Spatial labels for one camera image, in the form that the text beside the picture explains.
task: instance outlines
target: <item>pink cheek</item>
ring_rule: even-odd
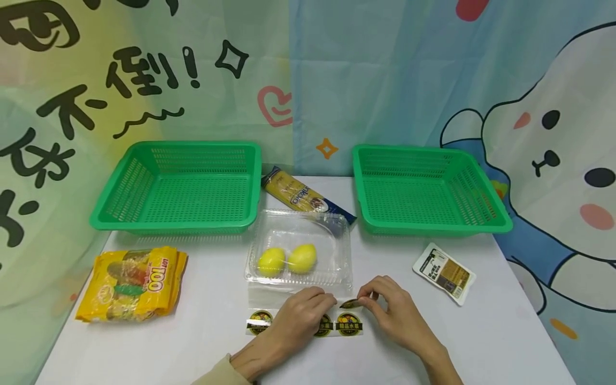
[[[530,114],[525,112],[520,115],[516,123],[513,125],[513,129],[519,129],[530,123]]]
[[[582,219],[598,230],[610,230],[614,227],[614,217],[601,206],[588,203],[580,207]]]

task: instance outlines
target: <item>heart drawing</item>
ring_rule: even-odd
[[[284,106],[285,104],[287,104],[292,96],[291,93],[289,92],[288,94],[285,94],[280,88],[276,87],[276,86],[265,86],[263,87],[258,95],[257,95],[257,102],[259,103],[259,109],[261,109],[261,113],[263,114],[263,116],[265,116],[267,122],[270,124],[270,126],[272,127],[282,127],[282,126],[286,126],[287,124],[291,124],[293,123],[293,117],[289,116],[288,118],[282,119],[282,120],[276,120],[272,114],[270,113],[270,110],[267,108],[267,106],[265,105],[265,97],[267,94],[269,93],[273,93],[278,97],[278,104],[279,106]],[[271,108],[272,113],[274,113],[274,115],[277,116],[286,116],[286,115],[290,115],[291,114],[291,109],[287,108],[285,110],[279,110],[276,106]]]
[[[465,22],[474,22],[481,16],[490,0],[458,0],[456,15]]]

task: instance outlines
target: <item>clear plastic container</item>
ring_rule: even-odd
[[[317,262],[307,274],[290,271],[287,259],[298,246],[311,243]],[[270,248],[285,250],[285,265],[275,277],[258,268],[259,258]],[[249,282],[287,286],[337,286],[351,290],[351,243],[349,224],[340,214],[263,210],[257,217],[254,240],[248,252],[245,278]]]

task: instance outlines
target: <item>small food package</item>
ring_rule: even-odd
[[[460,306],[464,304],[468,290],[477,277],[433,243],[415,262],[413,271],[444,290]]]
[[[276,166],[261,179],[261,185],[276,199],[295,211],[340,214],[349,223],[349,227],[357,220],[356,216]]]
[[[141,322],[169,315],[180,293],[187,258],[168,246],[101,254],[75,318]]]

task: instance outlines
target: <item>label sticker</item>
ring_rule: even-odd
[[[343,337],[358,336],[363,334],[363,324],[355,314],[342,313],[336,320],[336,330]]]
[[[318,331],[314,334],[315,337],[327,337],[328,334],[334,330],[334,323],[327,314],[323,314],[321,323],[318,326]]]
[[[265,310],[254,312],[246,323],[246,329],[255,336],[262,333],[272,324],[272,315]]]
[[[356,307],[360,307],[360,303],[358,299],[350,299],[340,305],[340,309],[355,309]]]

